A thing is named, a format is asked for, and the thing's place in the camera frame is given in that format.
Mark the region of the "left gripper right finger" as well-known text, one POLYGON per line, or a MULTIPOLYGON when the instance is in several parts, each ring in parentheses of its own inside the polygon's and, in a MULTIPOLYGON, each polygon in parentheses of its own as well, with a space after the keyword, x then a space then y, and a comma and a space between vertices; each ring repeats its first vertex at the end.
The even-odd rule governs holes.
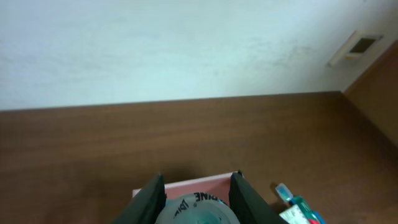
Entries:
POLYGON ((242 224, 287 224, 240 171, 231 175, 228 197, 230 209, 242 224))

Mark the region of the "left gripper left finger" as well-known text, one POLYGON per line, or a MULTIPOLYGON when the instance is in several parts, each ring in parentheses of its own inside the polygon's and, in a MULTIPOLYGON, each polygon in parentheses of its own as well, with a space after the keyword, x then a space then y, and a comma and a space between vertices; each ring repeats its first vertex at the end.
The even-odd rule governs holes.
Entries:
POLYGON ((165 207, 166 199, 164 176, 156 174, 111 223, 155 224, 157 217, 165 207))

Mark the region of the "blue white toothbrush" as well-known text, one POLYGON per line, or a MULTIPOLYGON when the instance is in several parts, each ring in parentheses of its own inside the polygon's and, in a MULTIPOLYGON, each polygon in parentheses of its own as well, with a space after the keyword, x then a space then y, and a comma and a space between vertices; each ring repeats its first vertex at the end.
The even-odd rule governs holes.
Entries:
POLYGON ((292 206, 295 204, 294 202, 294 195, 293 193, 289 190, 289 188, 283 184, 280 183, 275 187, 275 191, 277 192, 279 198, 288 206, 292 206))

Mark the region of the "teal mouthwash bottle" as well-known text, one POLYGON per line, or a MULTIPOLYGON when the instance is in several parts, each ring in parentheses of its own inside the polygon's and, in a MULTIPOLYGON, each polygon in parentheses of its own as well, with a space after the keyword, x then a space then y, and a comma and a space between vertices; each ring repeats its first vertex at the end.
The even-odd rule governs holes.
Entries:
POLYGON ((235 213, 218 197, 205 192, 167 200, 155 224, 240 224, 235 213))

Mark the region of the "red green toothpaste tube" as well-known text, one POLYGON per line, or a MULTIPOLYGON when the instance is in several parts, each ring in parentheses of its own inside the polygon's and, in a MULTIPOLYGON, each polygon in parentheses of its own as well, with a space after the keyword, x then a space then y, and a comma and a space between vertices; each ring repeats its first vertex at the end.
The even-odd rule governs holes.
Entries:
POLYGON ((295 196, 292 199, 294 205, 297 205, 301 212, 304 214, 305 218, 309 221, 310 224, 321 224, 320 220, 314 214, 312 209, 306 203, 306 201, 301 196, 295 196))

